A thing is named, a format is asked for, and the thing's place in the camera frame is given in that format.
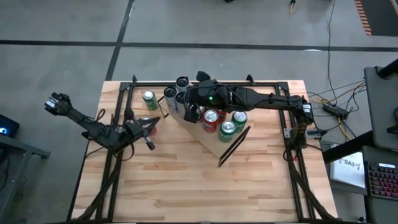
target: wooden tabletop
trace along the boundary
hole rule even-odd
[[[303,81],[287,82],[291,95],[307,97]],[[109,124],[114,113],[119,84],[105,82],[103,85],[98,111],[106,110],[101,119],[104,124]],[[152,90],[159,99],[163,89],[134,88],[131,107],[136,116],[160,116],[162,119],[157,124],[157,134],[151,137],[156,149],[150,151],[141,139],[134,143],[134,157],[122,164],[114,222],[297,221],[289,170],[282,158],[285,147],[277,110],[250,111],[251,130],[246,139],[218,168],[218,158],[173,117],[163,118],[160,110],[146,108],[143,92]],[[260,93],[274,91],[273,87],[253,89]],[[319,146],[313,139],[308,139],[308,143]],[[91,142],[87,153],[99,147]],[[130,154],[127,147],[124,157]],[[303,150],[303,156],[312,192],[328,212],[337,217],[321,152],[308,147]],[[105,158],[103,149],[85,159],[72,218],[81,215],[98,193]],[[308,217],[302,191],[300,197],[305,217]],[[104,215],[108,211],[109,197],[105,202]]]

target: gray floor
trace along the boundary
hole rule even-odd
[[[3,0],[0,2],[0,39],[115,42],[128,0]],[[289,1],[136,0],[125,42],[266,44],[326,46],[329,0],[302,0],[289,16]],[[364,33],[353,0],[336,0],[331,23],[332,46],[398,47],[396,37]],[[71,96],[74,107],[93,116],[98,105],[113,47],[57,47],[0,45],[0,113],[21,123],[18,139],[52,151],[49,160],[32,160],[27,183],[14,214],[29,223],[66,219],[87,142],[82,131],[66,118],[54,117],[43,103],[51,92]],[[363,78],[366,66],[385,65],[397,53],[332,52],[333,86]],[[305,80],[308,91],[330,89],[327,52],[298,50],[216,50],[122,48],[113,80],[173,80],[194,78],[198,70],[219,80]],[[348,124],[358,135],[370,130],[366,93],[356,97],[361,110]],[[324,114],[316,110],[315,114]],[[336,125],[317,117],[320,128]],[[338,129],[325,140],[344,142]],[[339,217],[364,215],[362,197],[333,191]]]

